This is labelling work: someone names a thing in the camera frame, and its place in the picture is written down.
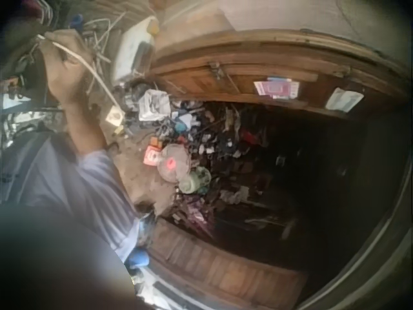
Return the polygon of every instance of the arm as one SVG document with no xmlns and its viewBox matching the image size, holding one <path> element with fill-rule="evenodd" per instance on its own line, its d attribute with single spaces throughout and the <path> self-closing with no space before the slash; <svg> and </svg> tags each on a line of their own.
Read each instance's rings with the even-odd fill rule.
<svg viewBox="0 0 413 310">
<path fill-rule="evenodd" d="M 51 41 L 58 42 L 83 59 L 92 62 L 92 55 L 75 30 L 58 30 L 46 33 L 48 40 L 41 42 L 45 58 L 50 92 L 65 110 L 69 135 L 82 156 L 106 147 L 106 139 L 99 123 L 91 116 L 85 92 L 86 68 L 71 56 L 62 58 L 61 52 Z"/>
</svg>

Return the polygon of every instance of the hand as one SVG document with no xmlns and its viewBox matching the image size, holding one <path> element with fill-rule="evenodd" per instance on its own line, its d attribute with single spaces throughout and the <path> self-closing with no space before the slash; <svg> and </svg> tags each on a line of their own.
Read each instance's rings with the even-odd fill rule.
<svg viewBox="0 0 413 310">
<path fill-rule="evenodd" d="M 86 98 L 85 78 L 87 69 L 73 56 L 66 54 L 52 44 L 60 43 L 69 50 L 92 63 L 92 53 L 74 29 L 45 33 L 47 40 L 40 44 L 46 65 L 49 90 L 63 108 L 73 103 L 84 102 Z"/>
</svg>

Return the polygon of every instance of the striped shirt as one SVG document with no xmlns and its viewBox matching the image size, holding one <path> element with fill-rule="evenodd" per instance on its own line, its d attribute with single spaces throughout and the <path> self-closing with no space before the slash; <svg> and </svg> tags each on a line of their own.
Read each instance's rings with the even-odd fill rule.
<svg viewBox="0 0 413 310">
<path fill-rule="evenodd" d="M 47 208 L 102 237 L 124 262 L 136 246 L 138 219 L 105 150 L 76 156 L 63 134 L 28 133 L 1 157 L 2 203 Z"/>
</svg>

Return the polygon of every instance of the dirt floor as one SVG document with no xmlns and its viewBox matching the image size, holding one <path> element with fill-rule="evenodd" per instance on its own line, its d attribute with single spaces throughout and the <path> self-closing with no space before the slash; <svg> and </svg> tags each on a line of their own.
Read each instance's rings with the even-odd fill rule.
<svg viewBox="0 0 413 310">
<path fill-rule="evenodd" d="M 101 107 L 99 119 L 107 142 L 117 142 L 119 145 L 119 151 L 111 152 L 111 155 L 132 203 L 154 203 L 156 214 L 162 214 L 172 203 L 175 186 L 164 181 L 156 167 L 143 163 L 151 130 L 142 130 L 132 137 L 116 137 L 113 135 L 116 127 L 105 121 L 111 103 L 99 91 L 91 94 L 89 103 Z"/>
</svg>

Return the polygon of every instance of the wooden door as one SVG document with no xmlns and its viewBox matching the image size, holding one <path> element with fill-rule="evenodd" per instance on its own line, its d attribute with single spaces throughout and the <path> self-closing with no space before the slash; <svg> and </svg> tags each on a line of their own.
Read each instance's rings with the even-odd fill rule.
<svg viewBox="0 0 413 310">
<path fill-rule="evenodd" d="M 196 48 L 157 59 L 151 73 L 177 99 L 258 103 L 338 118 L 365 119 L 408 100 L 408 80 L 388 63 L 306 44 L 248 38 L 248 42 L 218 40 L 217 45 L 209 40 L 206 47 L 200 47 L 201 40 Z M 271 76 L 300 82 L 298 98 L 259 96 L 254 82 Z M 337 87 L 365 97 L 347 114 L 327 110 L 325 105 Z"/>
</svg>

